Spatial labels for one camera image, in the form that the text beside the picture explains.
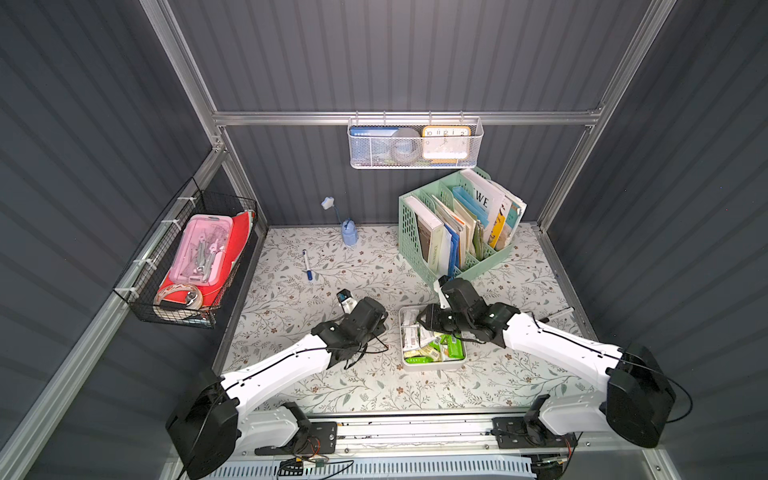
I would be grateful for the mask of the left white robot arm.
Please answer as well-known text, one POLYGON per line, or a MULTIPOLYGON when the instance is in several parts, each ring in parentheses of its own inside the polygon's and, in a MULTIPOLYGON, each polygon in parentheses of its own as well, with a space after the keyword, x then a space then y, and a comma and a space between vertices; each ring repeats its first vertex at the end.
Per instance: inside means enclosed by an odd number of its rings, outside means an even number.
POLYGON ((288 402, 260 406, 287 387, 338 364, 351 366, 368 343, 385 332, 387 310, 378 301, 340 301, 344 314, 324 321, 295 344, 250 366, 225 374, 201 371, 180 397, 165 428, 182 472, 201 479, 237 452, 307 445, 311 422, 288 402))

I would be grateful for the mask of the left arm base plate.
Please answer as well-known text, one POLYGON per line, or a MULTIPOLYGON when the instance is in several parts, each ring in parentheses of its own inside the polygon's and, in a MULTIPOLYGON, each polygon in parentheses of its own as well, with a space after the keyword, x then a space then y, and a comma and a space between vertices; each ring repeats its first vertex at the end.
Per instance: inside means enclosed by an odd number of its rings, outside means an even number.
POLYGON ((336 450, 338 424, 336 422, 315 422, 300 426, 296 435, 281 447, 263 447, 254 451, 256 456, 291 455, 310 457, 332 454, 336 450))

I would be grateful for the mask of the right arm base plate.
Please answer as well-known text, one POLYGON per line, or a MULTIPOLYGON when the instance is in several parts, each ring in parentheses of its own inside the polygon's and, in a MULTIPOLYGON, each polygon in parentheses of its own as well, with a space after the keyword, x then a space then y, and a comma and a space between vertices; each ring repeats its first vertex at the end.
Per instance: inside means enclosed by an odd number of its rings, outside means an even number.
POLYGON ((576 434, 556 435, 541 422, 530 424, 521 416, 494 417, 490 435, 502 450, 568 448, 578 445, 576 434))

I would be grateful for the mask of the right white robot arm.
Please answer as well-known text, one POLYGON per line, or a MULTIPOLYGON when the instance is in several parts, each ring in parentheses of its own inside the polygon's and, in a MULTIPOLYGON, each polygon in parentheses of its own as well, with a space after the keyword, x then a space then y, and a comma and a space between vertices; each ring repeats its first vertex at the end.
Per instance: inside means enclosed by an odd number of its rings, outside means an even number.
POLYGON ((437 302, 415 317, 424 329, 531 355, 592 386, 589 393, 537 397, 527 412, 530 437, 611 431, 635 446, 655 448, 673 423, 673 382, 647 347, 592 341, 515 306, 489 304, 462 278, 437 283, 435 290, 437 302))

